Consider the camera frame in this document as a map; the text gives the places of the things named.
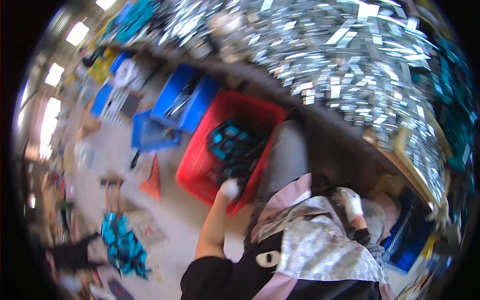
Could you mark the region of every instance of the black shirt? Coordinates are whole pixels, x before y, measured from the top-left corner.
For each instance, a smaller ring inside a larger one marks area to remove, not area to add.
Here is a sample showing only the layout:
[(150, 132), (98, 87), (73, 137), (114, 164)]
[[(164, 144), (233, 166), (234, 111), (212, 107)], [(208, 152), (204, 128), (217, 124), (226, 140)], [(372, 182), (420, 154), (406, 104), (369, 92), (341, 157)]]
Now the black shirt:
[[(272, 278), (279, 259), (282, 232), (262, 241), (238, 263), (208, 256), (193, 261), (183, 275), (182, 300), (250, 300)], [(287, 300), (379, 300), (378, 282), (298, 280)]]

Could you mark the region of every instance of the hand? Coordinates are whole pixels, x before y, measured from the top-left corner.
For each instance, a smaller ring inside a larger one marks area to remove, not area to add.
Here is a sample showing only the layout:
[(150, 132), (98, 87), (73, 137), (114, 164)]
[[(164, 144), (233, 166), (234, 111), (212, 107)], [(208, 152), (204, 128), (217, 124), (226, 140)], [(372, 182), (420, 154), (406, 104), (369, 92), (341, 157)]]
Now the hand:
[(217, 193), (217, 197), (221, 195), (227, 198), (229, 201), (232, 201), (238, 196), (239, 192), (240, 187), (238, 185), (238, 181), (230, 178), (222, 183), (220, 190)]
[(337, 188), (332, 199), (343, 205), (349, 222), (363, 216), (360, 196), (351, 189)]

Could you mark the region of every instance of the floor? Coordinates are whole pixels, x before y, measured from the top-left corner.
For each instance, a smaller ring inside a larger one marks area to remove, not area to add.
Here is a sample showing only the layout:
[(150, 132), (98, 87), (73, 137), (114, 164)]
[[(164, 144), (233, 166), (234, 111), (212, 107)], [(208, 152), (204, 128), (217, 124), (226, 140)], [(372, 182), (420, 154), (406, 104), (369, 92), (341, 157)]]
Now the floor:
[[(165, 78), (163, 75), (155, 76), (145, 86), (148, 101), (156, 100), (165, 83)], [(78, 119), (80, 111), (80, 107), (74, 107), (69, 117), (72, 121), (66, 129), (66, 135), (72, 135), (72, 139), (69, 140), (71, 144), (75, 144), (73, 133), (76, 121), (74, 120)], [(132, 158), (131, 133), (132, 127), (129, 124), (115, 125), (105, 122), (102, 123), (100, 131), (75, 145), (76, 154), (83, 147), (92, 148), (95, 151), (92, 168), (82, 167), (79, 164), (78, 155), (75, 155), (77, 168), (74, 172), (76, 206), (92, 230), (95, 228), (99, 230), (106, 209), (105, 188), (100, 186), (98, 178), (112, 172), (120, 176), (128, 175), (125, 172)], [(150, 198), (129, 184), (124, 184), (121, 188), (122, 197), (150, 213), (167, 236), (160, 247), (148, 256), (147, 263), (154, 269), (154, 275), (149, 281), (135, 276), (125, 276), (121, 280), (124, 287), (137, 300), (179, 299), (181, 277), (194, 258), (195, 246), (209, 207), (184, 191), (174, 180), (190, 138), (191, 136), (184, 134), (180, 148), (165, 149), (156, 153), (160, 170), (161, 201)], [(325, 143), (327, 141), (324, 141), (323, 146), (318, 147), (325, 148)], [(341, 159), (341, 152), (336, 156)], [(342, 178), (343, 176), (332, 174), (331, 177)], [(238, 261), (243, 253), (244, 230), (251, 213), (252, 206), (248, 205), (235, 216), (227, 218), (225, 254), (234, 262)], [(99, 268), (98, 273), (104, 283), (112, 277), (120, 279), (113, 268), (102, 267)], [(395, 272), (388, 271), (388, 273), (394, 279), (392, 286), (397, 295), (407, 283), (406, 278)]]

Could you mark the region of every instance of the worker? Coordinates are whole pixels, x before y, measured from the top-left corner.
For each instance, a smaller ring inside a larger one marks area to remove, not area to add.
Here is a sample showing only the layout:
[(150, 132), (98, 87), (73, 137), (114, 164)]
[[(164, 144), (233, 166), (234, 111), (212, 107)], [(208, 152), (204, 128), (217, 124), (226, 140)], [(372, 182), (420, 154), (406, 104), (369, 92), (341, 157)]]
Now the worker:
[(311, 197), (306, 144), (295, 121), (280, 125), (269, 159), (242, 258), (233, 263), (223, 251), (227, 207), (239, 193), (228, 179), (181, 279), (181, 299), (394, 299), (360, 197), (342, 187), (331, 199)]
[(57, 245), (45, 250), (48, 268), (54, 280), (60, 279), (60, 272), (74, 273), (78, 270), (96, 270), (106, 262), (95, 262), (89, 258), (89, 245), (100, 237), (98, 232), (91, 234), (73, 245)]
[(87, 68), (90, 68), (91, 66), (93, 66), (97, 58), (100, 57), (101, 60), (104, 60), (103, 53), (105, 52), (106, 49), (107, 47), (100, 46), (100, 47), (97, 47), (94, 52), (91, 52), (86, 47), (80, 47), (78, 52), (82, 57), (82, 63), (84, 64), (84, 66)]

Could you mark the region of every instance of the factory floor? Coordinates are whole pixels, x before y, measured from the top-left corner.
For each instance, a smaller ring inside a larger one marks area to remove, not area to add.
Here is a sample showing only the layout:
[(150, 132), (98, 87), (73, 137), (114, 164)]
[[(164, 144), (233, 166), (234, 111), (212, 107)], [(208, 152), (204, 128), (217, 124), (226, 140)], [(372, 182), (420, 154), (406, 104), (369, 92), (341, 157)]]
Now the factory floor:
[[(146, 87), (148, 94), (159, 93), (157, 89), (159, 86), (161, 87), (160, 84), (151, 84), (150, 86), (153, 86), (150, 91), (148, 90), (150, 87)], [(246, 93), (268, 98), (262, 95), (260, 90), (256, 93), (254, 89), (247, 88)], [(80, 108), (74, 107), (69, 118), (75, 120), (80, 111)], [(68, 130), (73, 133), (74, 126), (71, 125)], [(90, 142), (95, 144), (96, 149), (96, 165), (92, 169), (76, 168), (74, 172), (75, 204), (92, 230), (99, 230), (106, 209), (105, 187), (100, 186), (98, 174), (107, 168), (115, 169), (121, 164), (129, 163), (131, 132), (132, 127), (129, 124), (103, 123), (99, 132), (76, 145), (76, 147), (82, 147)], [(154, 269), (154, 275), (149, 281), (135, 276), (120, 278), (120, 275), (112, 267), (101, 267), (98, 269), (98, 273), (105, 288), (108, 289), (107, 280), (114, 277), (137, 300), (180, 299), (180, 280), (194, 258), (200, 230), (209, 212), (207, 205), (183, 190), (174, 179), (190, 138), (190, 135), (184, 134), (180, 148), (160, 150), (156, 153), (160, 172), (161, 201), (128, 185), (123, 186), (121, 190), (123, 198), (128, 199), (155, 218), (167, 237), (160, 247), (149, 255), (147, 263)], [(349, 169), (358, 169), (365, 165), (359, 166), (354, 156), (340, 151), (333, 142), (316, 140), (317, 142), (309, 142), (310, 169), (327, 175), (334, 182), (345, 180), (355, 182), (356, 178), (363, 177), (362, 180), (365, 182), (361, 184), (362, 186), (374, 184), (376, 173), (372, 168), (369, 171), (353, 174), (354, 177), (352, 174), (345, 174), (342, 170), (352, 164), (356, 164), (357, 167)], [(252, 206), (247, 205), (235, 216), (227, 218), (225, 254), (234, 262), (238, 261), (243, 253), (244, 230), (251, 213)], [(395, 295), (416, 277), (416, 273), (410, 272), (405, 277), (388, 270)]]

